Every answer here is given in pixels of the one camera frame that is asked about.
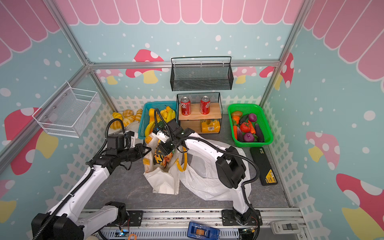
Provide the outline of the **black yellow snack bag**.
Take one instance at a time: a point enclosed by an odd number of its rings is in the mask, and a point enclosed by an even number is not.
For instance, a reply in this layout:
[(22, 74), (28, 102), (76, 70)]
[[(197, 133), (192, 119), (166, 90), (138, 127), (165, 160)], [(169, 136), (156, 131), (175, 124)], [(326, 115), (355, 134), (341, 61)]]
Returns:
[(161, 167), (166, 168), (171, 162), (173, 156), (174, 156), (174, 150), (172, 150), (169, 154), (165, 155), (162, 152), (160, 145), (157, 145), (155, 154), (154, 154), (153, 163), (154, 165), (160, 165)]

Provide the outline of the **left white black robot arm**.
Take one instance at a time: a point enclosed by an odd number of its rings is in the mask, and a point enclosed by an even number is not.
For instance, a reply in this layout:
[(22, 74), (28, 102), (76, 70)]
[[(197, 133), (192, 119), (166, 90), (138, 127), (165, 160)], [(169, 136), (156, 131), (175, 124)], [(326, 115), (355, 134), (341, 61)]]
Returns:
[(134, 141), (134, 132), (125, 130), (123, 121), (113, 119), (110, 127), (118, 122), (122, 133), (109, 135), (94, 157), (86, 164), (88, 169), (63, 199), (45, 214), (37, 214), (32, 220), (35, 240), (85, 240), (99, 232), (104, 226), (113, 224), (121, 228), (130, 221), (126, 204), (110, 201), (100, 210), (80, 219), (80, 214), (87, 202), (100, 185), (118, 167), (130, 170), (125, 162), (132, 164), (151, 152), (150, 147)]

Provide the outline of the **white plastic grocery bag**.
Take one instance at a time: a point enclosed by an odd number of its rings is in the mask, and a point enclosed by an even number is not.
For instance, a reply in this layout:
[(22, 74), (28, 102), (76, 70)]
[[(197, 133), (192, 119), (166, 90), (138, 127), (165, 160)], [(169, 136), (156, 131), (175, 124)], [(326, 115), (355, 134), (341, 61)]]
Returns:
[(240, 186), (228, 188), (219, 180), (216, 161), (223, 153), (198, 140), (186, 140), (186, 145), (192, 159), (179, 176), (188, 190), (205, 201), (245, 202)]

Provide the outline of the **orange yellow snack bag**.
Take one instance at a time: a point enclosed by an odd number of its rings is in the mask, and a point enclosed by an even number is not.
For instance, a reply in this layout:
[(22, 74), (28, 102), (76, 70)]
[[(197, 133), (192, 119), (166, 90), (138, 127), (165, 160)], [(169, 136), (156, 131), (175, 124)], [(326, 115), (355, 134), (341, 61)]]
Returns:
[(219, 133), (221, 130), (221, 123), (219, 120), (201, 120), (202, 134)]

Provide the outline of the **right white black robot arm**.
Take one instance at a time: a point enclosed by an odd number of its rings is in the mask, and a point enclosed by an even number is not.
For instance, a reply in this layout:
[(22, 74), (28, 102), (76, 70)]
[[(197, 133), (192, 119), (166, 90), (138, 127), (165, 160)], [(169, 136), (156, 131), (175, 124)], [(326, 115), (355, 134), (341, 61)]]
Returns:
[(243, 226), (251, 220), (252, 214), (257, 212), (248, 200), (246, 185), (255, 182), (260, 175), (256, 164), (240, 155), (234, 147), (218, 147), (195, 131), (184, 130), (174, 119), (166, 122), (159, 109), (154, 110), (154, 118), (158, 129), (156, 136), (161, 141), (156, 153), (167, 156), (175, 149), (186, 148), (213, 161), (220, 182), (230, 189), (235, 220)]

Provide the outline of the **cream canvas tote bag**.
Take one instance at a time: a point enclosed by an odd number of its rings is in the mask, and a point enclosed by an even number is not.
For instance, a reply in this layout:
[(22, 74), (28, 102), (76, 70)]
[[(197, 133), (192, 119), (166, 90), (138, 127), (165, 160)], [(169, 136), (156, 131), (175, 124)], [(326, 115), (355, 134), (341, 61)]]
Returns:
[(152, 150), (143, 158), (145, 168), (144, 176), (153, 188), (155, 194), (178, 195), (180, 188), (179, 173), (186, 170), (184, 157), (187, 155), (185, 148), (174, 150), (174, 156), (166, 168), (154, 165), (154, 154), (158, 145), (158, 138), (151, 133), (145, 138), (145, 143)]

